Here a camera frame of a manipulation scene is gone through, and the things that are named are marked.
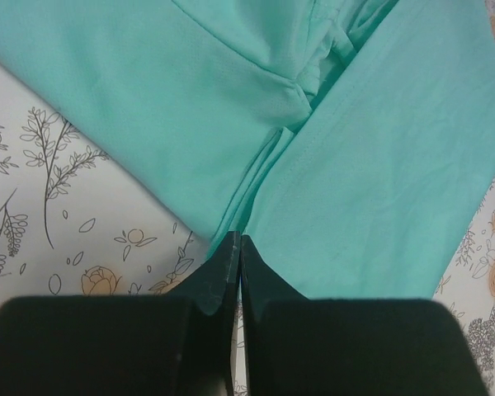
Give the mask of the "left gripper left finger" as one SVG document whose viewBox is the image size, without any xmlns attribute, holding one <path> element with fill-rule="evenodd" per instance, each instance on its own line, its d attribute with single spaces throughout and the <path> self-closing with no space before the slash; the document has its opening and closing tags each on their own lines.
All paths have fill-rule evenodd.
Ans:
<svg viewBox="0 0 495 396">
<path fill-rule="evenodd" d="M 240 236 L 165 295 L 0 308 L 0 395 L 230 395 Z"/>
</svg>

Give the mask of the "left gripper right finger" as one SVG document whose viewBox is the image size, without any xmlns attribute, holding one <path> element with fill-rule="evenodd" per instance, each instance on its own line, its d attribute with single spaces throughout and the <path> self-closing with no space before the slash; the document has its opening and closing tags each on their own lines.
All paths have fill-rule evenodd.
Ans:
<svg viewBox="0 0 495 396">
<path fill-rule="evenodd" d="M 485 395 L 459 324 L 426 299 L 308 299 L 241 239 L 252 395 Z"/>
</svg>

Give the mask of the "teal t shirt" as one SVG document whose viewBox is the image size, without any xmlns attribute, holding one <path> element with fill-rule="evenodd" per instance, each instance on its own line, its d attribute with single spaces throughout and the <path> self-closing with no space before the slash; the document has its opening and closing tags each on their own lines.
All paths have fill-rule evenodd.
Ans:
<svg viewBox="0 0 495 396">
<path fill-rule="evenodd" d="M 0 1 L 0 63 L 310 298 L 429 298 L 495 175 L 481 1 Z"/>
</svg>

